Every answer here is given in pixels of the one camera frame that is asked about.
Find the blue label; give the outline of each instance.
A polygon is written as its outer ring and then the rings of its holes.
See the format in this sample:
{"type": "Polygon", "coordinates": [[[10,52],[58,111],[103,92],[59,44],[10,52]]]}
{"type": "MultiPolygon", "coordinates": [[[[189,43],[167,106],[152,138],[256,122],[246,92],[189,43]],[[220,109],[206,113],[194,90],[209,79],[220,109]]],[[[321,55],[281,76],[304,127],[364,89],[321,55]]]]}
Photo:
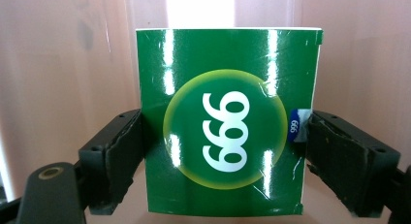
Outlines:
{"type": "Polygon", "coordinates": [[[289,142],[293,142],[299,134],[300,129],[300,117],[299,110],[292,110],[290,114],[290,123],[288,125],[288,137],[289,142]]]}

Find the white number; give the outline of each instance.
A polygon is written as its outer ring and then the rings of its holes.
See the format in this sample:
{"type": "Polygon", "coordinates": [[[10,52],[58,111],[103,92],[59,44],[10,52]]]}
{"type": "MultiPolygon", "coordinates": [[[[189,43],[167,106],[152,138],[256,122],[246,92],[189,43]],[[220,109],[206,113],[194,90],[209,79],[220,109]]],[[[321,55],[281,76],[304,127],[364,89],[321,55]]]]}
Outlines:
{"type": "Polygon", "coordinates": [[[232,91],[223,96],[220,101],[220,109],[217,110],[209,103],[210,93],[203,95],[203,106],[205,111],[213,118],[220,120],[223,124],[220,127],[218,136],[215,136],[209,130],[210,120],[203,121],[203,131],[207,139],[222,149],[218,155],[218,160],[211,158],[209,155],[210,145],[204,145],[203,156],[207,163],[215,170],[232,173],[240,170],[247,162],[247,153],[241,147],[248,138],[248,128],[242,120],[248,115],[250,104],[247,97],[238,91],[232,91]],[[229,112],[227,106],[230,103],[237,102],[243,105],[241,112],[229,112]],[[237,139],[227,137],[226,133],[230,129],[238,129],[241,131],[241,136],[237,139]],[[240,160],[236,163],[227,162],[225,157],[228,154],[237,154],[240,160]]]}
{"type": "Polygon", "coordinates": [[[290,126],[290,132],[291,133],[296,133],[297,131],[298,131],[298,128],[299,127],[299,122],[298,121],[296,121],[296,120],[293,120],[293,121],[291,121],[291,126],[290,126]]]}

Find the green box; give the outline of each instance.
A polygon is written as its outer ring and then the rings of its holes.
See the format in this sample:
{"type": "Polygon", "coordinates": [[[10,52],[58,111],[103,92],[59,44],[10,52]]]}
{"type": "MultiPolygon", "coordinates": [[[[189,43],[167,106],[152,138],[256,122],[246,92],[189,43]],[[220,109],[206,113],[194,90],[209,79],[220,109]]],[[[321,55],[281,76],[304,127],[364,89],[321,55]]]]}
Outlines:
{"type": "Polygon", "coordinates": [[[148,209],[197,216],[301,214],[323,31],[138,30],[148,209]]]}

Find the green package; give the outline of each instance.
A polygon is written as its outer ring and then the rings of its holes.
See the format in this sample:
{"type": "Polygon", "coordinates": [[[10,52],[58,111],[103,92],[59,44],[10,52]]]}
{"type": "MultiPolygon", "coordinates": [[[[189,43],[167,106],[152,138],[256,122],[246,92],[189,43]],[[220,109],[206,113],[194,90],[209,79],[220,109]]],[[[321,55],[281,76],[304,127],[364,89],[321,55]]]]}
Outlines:
{"type": "Polygon", "coordinates": [[[149,211],[301,214],[297,142],[323,31],[147,29],[137,38],[149,211]]]}

